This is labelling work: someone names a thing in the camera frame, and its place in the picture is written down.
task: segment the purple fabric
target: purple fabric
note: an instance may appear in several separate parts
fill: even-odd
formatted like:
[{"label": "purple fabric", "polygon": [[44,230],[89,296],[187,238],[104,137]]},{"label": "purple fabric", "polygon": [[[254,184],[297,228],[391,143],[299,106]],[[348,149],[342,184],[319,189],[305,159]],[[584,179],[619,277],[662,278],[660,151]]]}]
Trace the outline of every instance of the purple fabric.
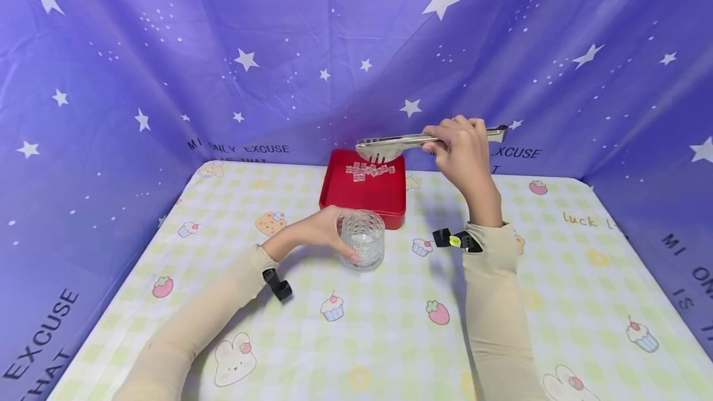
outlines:
[{"label": "purple fabric", "polygon": [[323,165],[457,113],[511,126],[496,173],[593,184],[712,354],[712,4],[0,1],[0,393],[47,396],[202,162]]}]

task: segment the clear glass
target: clear glass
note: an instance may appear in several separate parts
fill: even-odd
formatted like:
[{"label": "clear glass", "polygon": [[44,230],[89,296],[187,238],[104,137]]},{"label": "clear glass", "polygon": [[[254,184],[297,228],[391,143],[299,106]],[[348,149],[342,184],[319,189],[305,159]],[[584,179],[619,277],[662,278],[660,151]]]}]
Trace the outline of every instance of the clear glass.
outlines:
[{"label": "clear glass", "polygon": [[339,256],[353,270],[370,271],[384,260],[384,220],[370,210],[355,210],[344,217],[342,241],[356,251],[360,261],[353,264]]}]

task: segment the wrist strap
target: wrist strap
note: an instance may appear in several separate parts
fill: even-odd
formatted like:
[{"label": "wrist strap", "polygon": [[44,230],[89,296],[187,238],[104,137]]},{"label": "wrist strap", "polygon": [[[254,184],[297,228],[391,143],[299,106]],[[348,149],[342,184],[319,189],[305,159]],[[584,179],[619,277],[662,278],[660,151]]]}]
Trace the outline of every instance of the wrist strap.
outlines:
[{"label": "wrist strap", "polygon": [[483,247],[480,246],[477,240],[471,236],[468,231],[461,231],[457,234],[451,234],[449,229],[439,229],[433,232],[433,241],[436,243],[437,248],[446,248],[449,246],[455,246],[460,248],[463,252],[469,252],[469,254],[478,254],[478,252],[483,252]]},{"label": "wrist strap", "polygon": [[290,287],[290,283],[286,280],[281,281],[280,276],[277,275],[277,270],[274,268],[262,271],[262,278],[266,281],[266,284],[269,285],[269,288],[272,290],[272,294],[275,295],[278,301],[285,301],[285,299],[292,296],[292,287]]}]

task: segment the metal tongs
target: metal tongs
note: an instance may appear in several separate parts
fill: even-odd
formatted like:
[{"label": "metal tongs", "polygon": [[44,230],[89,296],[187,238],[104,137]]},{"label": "metal tongs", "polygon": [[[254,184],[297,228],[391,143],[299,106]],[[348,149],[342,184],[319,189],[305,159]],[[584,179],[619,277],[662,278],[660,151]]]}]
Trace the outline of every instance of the metal tongs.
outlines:
[{"label": "metal tongs", "polygon": [[[502,143],[508,126],[487,129],[488,142]],[[394,161],[405,149],[421,147],[425,143],[439,141],[426,134],[401,135],[400,137],[366,138],[356,143],[356,152],[367,162],[380,165]]]}]

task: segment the beige sleeve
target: beige sleeve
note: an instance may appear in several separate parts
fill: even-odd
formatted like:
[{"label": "beige sleeve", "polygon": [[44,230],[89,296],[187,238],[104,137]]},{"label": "beige sleeve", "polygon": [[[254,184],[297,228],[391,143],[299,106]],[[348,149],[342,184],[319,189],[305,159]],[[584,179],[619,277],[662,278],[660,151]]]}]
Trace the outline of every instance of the beige sleeve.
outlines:
[{"label": "beige sleeve", "polygon": [[517,242],[511,225],[466,230],[483,247],[464,254],[465,316],[470,351],[487,400],[548,400],[535,367],[525,306],[517,285]]},{"label": "beige sleeve", "polygon": [[208,287],[195,294],[151,336],[140,351],[115,401],[179,401],[196,356],[230,318],[266,285],[262,271],[277,268],[266,252],[252,246]]}]

